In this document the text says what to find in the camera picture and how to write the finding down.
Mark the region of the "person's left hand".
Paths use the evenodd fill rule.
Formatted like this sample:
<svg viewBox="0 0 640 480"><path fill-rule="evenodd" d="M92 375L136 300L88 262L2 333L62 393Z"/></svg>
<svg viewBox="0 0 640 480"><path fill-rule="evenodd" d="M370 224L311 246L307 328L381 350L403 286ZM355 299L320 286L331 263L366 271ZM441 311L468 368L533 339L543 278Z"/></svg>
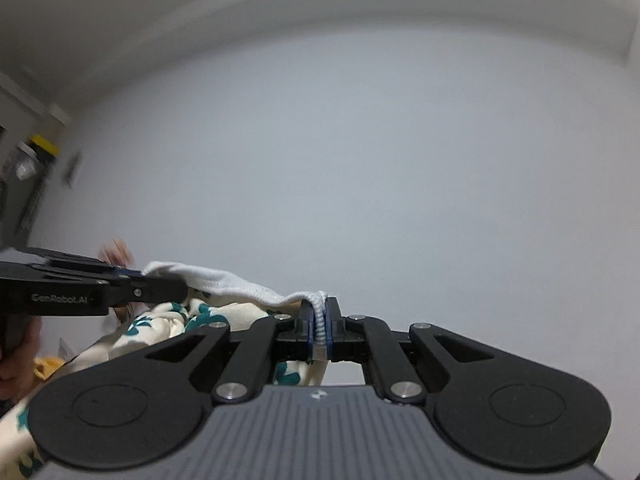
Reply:
<svg viewBox="0 0 640 480"><path fill-rule="evenodd" d="M7 357L2 356L1 400L17 403L29 393L35 381L34 359L40 348L41 318L33 318L21 344Z"/></svg>

